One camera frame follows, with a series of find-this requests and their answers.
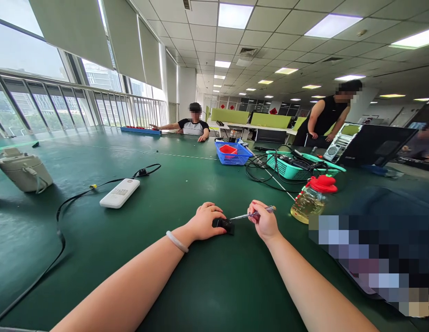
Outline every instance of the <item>red bottle cap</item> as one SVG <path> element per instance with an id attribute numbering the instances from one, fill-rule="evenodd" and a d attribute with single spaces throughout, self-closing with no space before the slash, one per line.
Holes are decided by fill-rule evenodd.
<path id="1" fill-rule="evenodd" d="M 335 183 L 336 180 L 334 178 L 326 175 L 320 175 L 318 178 L 312 176 L 306 187 L 310 186 L 320 193 L 330 194 L 338 191 L 338 188 L 334 185 Z"/>

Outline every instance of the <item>white power bank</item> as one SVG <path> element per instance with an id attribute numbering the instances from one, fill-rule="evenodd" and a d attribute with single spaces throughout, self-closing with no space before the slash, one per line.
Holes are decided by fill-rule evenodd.
<path id="1" fill-rule="evenodd" d="M 124 179 L 116 187 L 113 188 L 104 198 L 101 199 L 99 204 L 105 208 L 120 208 L 124 205 L 125 201 L 133 194 L 137 187 L 140 185 L 139 180 Z"/>

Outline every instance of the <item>teal plastic basket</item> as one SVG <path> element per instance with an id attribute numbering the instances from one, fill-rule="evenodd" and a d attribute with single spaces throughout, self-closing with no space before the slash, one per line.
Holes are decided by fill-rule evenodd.
<path id="1" fill-rule="evenodd" d="M 275 151 L 267 151 L 267 165 L 274 169 L 275 166 L 275 158 L 273 154 Z M 278 154 L 283 154 L 288 157 L 292 156 L 291 152 L 285 152 L 285 151 L 278 151 Z M 332 164 L 324 159 L 317 158 L 315 156 L 312 156 L 310 154 L 302 154 L 306 159 L 317 162 L 317 161 L 324 161 L 327 165 L 330 166 L 330 168 L 327 170 L 324 169 L 315 169 L 313 171 L 314 176 L 319 176 L 322 174 L 328 174 L 331 176 L 335 176 L 339 172 L 346 172 L 345 168 L 339 167 L 335 164 Z M 287 180 L 308 180 L 311 177 L 311 172 L 303 170 L 302 168 L 291 166 L 287 164 L 285 161 L 281 159 L 277 159 L 278 161 L 278 173 Z"/>

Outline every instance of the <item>screwdriver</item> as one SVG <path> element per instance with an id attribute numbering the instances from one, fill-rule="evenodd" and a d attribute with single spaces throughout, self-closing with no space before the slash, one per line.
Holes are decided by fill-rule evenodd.
<path id="1" fill-rule="evenodd" d="M 265 209 L 266 209 L 269 213 L 273 213 L 273 211 L 275 211 L 275 210 L 276 210 L 276 206 L 274 206 L 274 205 L 270 205 L 270 206 L 267 206 Z M 238 216 L 238 217 L 230 218 L 230 220 L 241 219 L 241 218 L 247 218 L 247 217 L 253 217 L 253 216 L 256 216 L 256 215 L 259 215 L 259 212 L 255 211 L 255 212 L 253 212 L 253 213 L 243 214 L 243 215 L 240 215 L 240 216 Z"/>

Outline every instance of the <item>bracelet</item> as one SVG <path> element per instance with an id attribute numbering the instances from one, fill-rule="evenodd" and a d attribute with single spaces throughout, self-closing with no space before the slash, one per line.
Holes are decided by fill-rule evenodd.
<path id="1" fill-rule="evenodd" d="M 177 238 L 175 238 L 174 235 L 170 231 L 167 231 L 166 234 L 169 237 L 169 239 L 176 245 L 176 247 L 178 247 L 179 249 L 181 249 L 185 253 L 188 252 L 188 248 L 186 246 L 184 246 Z"/>

